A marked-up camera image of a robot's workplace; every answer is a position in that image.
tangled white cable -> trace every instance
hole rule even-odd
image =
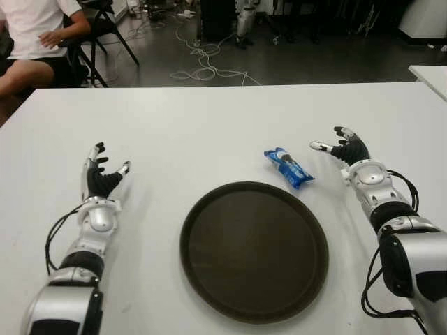
[[[179,36],[179,28],[180,27],[181,26],[178,26],[178,28],[175,30],[175,37],[179,41],[184,42],[185,45],[189,49],[191,49],[190,54],[198,56],[198,63],[200,64],[201,67],[192,73],[188,73],[186,71],[177,71],[177,72],[171,73],[170,74],[171,78],[177,79],[177,80],[192,79],[192,80],[199,80],[202,82],[207,82],[207,81],[214,79],[216,76],[218,76],[218,77],[242,76],[242,86],[244,86],[245,80],[247,78],[250,79],[252,82],[254,82],[257,85],[260,85],[260,86],[262,85],[260,82],[258,82],[254,78],[250,77],[249,73],[247,71],[241,72],[241,71],[236,71],[236,70],[221,70],[221,69],[218,69],[216,66],[213,66],[210,63],[210,58],[213,56],[216,56],[217,54],[220,54],[222,43],[224,43],[229,38],[232,38],[234,36],[233,33],[230,36],[225,37],[218,44],[210,43],[210,44],[202,45],[202,47],[194,47],[194,46],[191,46],[187,40],[185,40],[184,38],[181,38]]]

table surface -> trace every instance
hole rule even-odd
[[[412,180],[421,215],[447,229],[447,107],[423,83],[36,91],[0,128],[3,333],[18,334],[45,284],[47,232],[79,203],[82,163],[104,141],[110,169],[127,159],[133,165],[111,195],[123,210],[101,282],[102,334],[419,334],[413,320],[375,320],[360,307],[376,238],[342,181],[342,164],[308,146],[336,143],[336,125],[354,129],[373,157]],[[276,146],[316,180],[293,190],[263,156]],[[246,180],[298,197],[328,240],[328,277],[318,298],[277,324],[247,325],[216,312],[193,291],[179,261],[192,206],[217,186]],[[54,239],[56,261],[77,235],[71,220]],[[371,297],[384,311],[410,307],[381,280]]]
[[[447,66],[410,65],[409,70],[447,101]]]

black robotic glove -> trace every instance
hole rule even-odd
[[[98,143],[91,149],[89,157],[84,163],[81,180],[82,201],[95,196],[107,198],[130,171],[131,162],[127,161],[116,172],[103,174],[105,169],[104,167],[99,167],[99,164],[107,162],[109,158],[97,158],[97,156],[104,151],[104,143]]]
[[[345,140],[338,141],[340,145],[332,146],[322,142],[311,142],[310,147],[318,151],[327,152],[349,165],[353,165],[363,159],[369,159],[368,148],[351,129],[334,127],[334,130],[338,136],[345,138]]]

robotic arm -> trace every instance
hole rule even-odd
[[[108,158],[98,143],[82,171],[82,205],[78,212],[80,236],[73,242],[47,285],[31,303],[22,324],[24,335],[97,335],[101,326],[103,293],[98,289],[105,250],[117,229],[119,202],[109,194],[130,170],[130,162],[112,174],[102,174]]]
[[[408,298],[429,335],[447,334],[447,234],[418,215],[353,131],[335,131],[339,146],[310,147],[348,163],[342,175],[377,234],[386,287]]]

brown round tray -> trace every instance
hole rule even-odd
[[[238,182],[200,199],[180,237],[184,271],[223,314],[248,323],[287,319],[306,308],[328,272],[321,226],[297,198]]]

